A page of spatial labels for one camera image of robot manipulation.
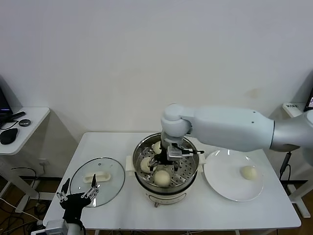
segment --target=computer mouse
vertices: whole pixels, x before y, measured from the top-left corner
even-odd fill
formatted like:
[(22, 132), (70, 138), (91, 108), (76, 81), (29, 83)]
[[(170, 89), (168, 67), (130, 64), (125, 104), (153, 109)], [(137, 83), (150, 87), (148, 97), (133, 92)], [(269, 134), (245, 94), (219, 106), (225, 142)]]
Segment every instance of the computer mouse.
[(23, 119), (19, 121), (20, 126), (29, 126), (31, 124), (31, 121), (29, 119)]
[(0, 143), (2, 143), (2, 144), (12, 143), (15, 140), (17, 133), (18, 133), (17, 128), (12, 128), (12, 129), (1, 132)]

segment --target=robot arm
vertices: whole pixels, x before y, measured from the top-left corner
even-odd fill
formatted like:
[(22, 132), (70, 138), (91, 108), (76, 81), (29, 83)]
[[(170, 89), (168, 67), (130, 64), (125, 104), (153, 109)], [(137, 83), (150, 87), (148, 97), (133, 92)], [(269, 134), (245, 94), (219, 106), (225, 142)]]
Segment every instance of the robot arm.
[(162, 145), (168, 147), (185, 135), (217, 147), (248, 152), (267, 148), (292, 151), (313, 148), (313, 111), (274, 121), (250, 109), (169, 105), (162, 117)]
[(99, 189), (97, 187), (96, 175), (93, 175), (91, 188), (87, 192), (67, 194), (70, 178), (56, 195), (60, 200), (61, 207), (65, 210), (63, 219), (48, 221), (46, 228), (34, 231), (31, 235), (80, 235), (81, 230), (86, 229), (80, 220), (82, 210), (88, 206), (96, 197)]

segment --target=tabletop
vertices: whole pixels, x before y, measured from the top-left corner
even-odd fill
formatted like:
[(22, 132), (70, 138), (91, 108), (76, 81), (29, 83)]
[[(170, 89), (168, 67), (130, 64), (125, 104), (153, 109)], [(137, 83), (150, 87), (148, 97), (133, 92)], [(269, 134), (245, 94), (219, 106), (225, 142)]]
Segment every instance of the tabletop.
[[(12, 108), (14, 113), (24, 111), (25, 116), (17, 118), (15, 120), (29, 119), (31, 124), (27, 127), (19, 126), (18, 123), (14, 125), (13, 128), (18, 129), (16, 139), (11, 144), (0, 144), (0, 155), (15, 155), (17, 154), (24, 144), (28, 141), (31, 135), (35, 132), (44, 118), (49, 114), (50, 110), (47, 107), (21, 107), (21, 108)], [(7, 128), (13, 123), (7, 123), (2, 128)]]
[[(59, 185), (84, 163), (99, 157), (110, 157), (124, 167), (126, 156), (132, 155), (136, 145), (152, 133), (85, 133)], [(189, 138), (206, 156), (220, 148), (201, 144)], [(134, 176), (126, 174), (120, 193), (109, 203), (97, 208), (84, 208), (81, 220), (87, 229), (105, 230), (242, 230), (298, 227), (301, 221), (280, 184), (263, 150), (248, 152), (264, 173), (264, 189), (249, 202), (230, 201), (217, 194), (198, 174), (191, 190), (181, 202), (161, 205), (149, 201)], [(44, 218), (61, 219), (64, 210), (54, 196)]]

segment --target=glass pot lid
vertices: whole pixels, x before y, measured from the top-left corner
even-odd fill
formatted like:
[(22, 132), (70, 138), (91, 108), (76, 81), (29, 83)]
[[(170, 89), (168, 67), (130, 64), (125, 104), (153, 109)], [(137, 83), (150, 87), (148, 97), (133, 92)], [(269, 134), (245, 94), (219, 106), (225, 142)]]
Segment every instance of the glass pot lid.
[(125, 181), (123, 166), (112, 158), (96, 158), (82, 165), (74, 174), (69, 192), (87, 192), (96, 174), (99, 192), (87, 207), (99, 207), (111, 201), (122, 189)]

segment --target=white wall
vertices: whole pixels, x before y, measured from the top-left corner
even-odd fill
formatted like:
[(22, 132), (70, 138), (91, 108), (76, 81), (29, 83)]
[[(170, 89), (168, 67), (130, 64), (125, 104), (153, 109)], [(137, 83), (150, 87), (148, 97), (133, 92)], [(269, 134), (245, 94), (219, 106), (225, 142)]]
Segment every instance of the white wall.
[(307, 95), (298, 91), (313, 68), (312, 7), (2, 0), (0, 73), (23, 106), (50, 107), (77, 141), (85, 131), (157, 131), (172, 102), (269, 116)]

